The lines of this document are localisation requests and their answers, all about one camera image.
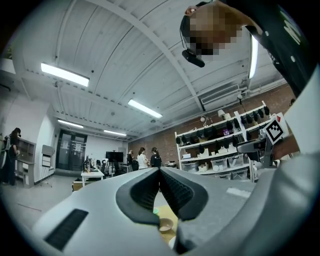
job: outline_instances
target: hand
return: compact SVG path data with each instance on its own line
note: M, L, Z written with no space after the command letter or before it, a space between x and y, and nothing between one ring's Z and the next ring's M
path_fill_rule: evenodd
M273 154L273 160L280 160L285 155L287 155L284 145L282 143L275 144L273 146L272 154Z
M288 137L283 140L279 140L273 146L273 160L279 160L282 157L299 151L299 146L293 134L290 134Z

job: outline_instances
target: white wall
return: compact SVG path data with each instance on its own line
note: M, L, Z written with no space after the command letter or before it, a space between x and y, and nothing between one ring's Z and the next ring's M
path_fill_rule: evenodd
M85 146L85 155L88 155L89 158L101 161L102 159L106 158L107 151L117 152L118 148L125 148L125 153L128 153L127 142L88 135Z
M44 174L42 174L42 147L43 145L53 147L56 153L55 145L59 137L59 132L60 127L56 118L54 118L53 116L53 109L52 107L50 107L42 120L41 127L38 133L38 138L36 141L34 158L34 182L37 182L48 176L47 171L44 172ZM56 166L56 154L52 156L51 166Z
M49 103L30 101L20 93L0 90L0 133L10 134L16 127L21 138L37 143L38 133L48 111Z
M47 102L30 101L23 94L0 90L0 133L6 136L19 127L22 139L36 143L34 182L41 179L42 146L51 146L55 150L57 148L60 127L53 114L53 109ZM55 157L56 154L51 162L53 167L56 164Z

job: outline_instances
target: black rubber pad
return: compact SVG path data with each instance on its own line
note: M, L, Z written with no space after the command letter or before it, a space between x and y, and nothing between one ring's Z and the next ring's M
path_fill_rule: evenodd
M51 232L51 234L45 239L45 241L54 248L62 251L87 215L87 211L74 209Z

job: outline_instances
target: air vent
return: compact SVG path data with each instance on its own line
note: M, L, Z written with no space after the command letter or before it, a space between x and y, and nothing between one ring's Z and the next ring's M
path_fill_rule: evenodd
M238 84L230 85L229 87L227 87L227 88L224 87L220 90L214 89L214 90L205 94L205 97L203 97L201 99L202 104L205 105L205 104L208 104L212 101L216 101L222 97L225 97L225 96L228 96L232 93L235 93L238 90L239 90Z

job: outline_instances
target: gray floor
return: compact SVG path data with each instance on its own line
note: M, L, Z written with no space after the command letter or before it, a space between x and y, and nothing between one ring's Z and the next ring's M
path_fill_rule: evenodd
M6 203L11 216L20 224L31 229L36 221L49 209L60 203L72 194L74 177L53 175L47 181L31 187L23 187L22 181L16 182L16 186L1 185L1 198ZM162 193L158 193L154 206L167 205Z

